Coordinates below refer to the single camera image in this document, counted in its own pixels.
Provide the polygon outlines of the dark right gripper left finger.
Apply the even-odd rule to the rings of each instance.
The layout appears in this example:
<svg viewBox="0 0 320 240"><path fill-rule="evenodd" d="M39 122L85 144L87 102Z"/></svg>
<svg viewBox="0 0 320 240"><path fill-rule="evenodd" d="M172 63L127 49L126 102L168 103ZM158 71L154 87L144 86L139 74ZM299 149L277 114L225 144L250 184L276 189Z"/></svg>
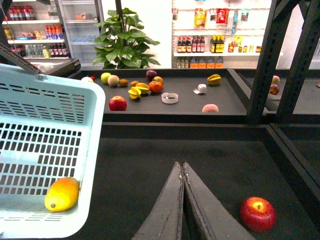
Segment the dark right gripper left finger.
<svg viewBox="0 0 320 240"><path fill-rule="evenodd" d="M184 187L182 167L175 162L151 212L133 236L134 240L182 238Z"/></svg>

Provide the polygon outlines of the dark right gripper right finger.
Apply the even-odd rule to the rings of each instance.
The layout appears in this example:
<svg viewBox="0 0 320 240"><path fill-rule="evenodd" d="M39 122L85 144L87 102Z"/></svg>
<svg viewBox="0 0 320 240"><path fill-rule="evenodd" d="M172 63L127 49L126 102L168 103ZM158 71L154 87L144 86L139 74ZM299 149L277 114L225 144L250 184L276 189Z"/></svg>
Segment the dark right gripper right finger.
<svg viewBox="0 0 320 240"><path fill-rule="evenodd" d="M191 240L253 240L185 162L183 212Z"/></svg>

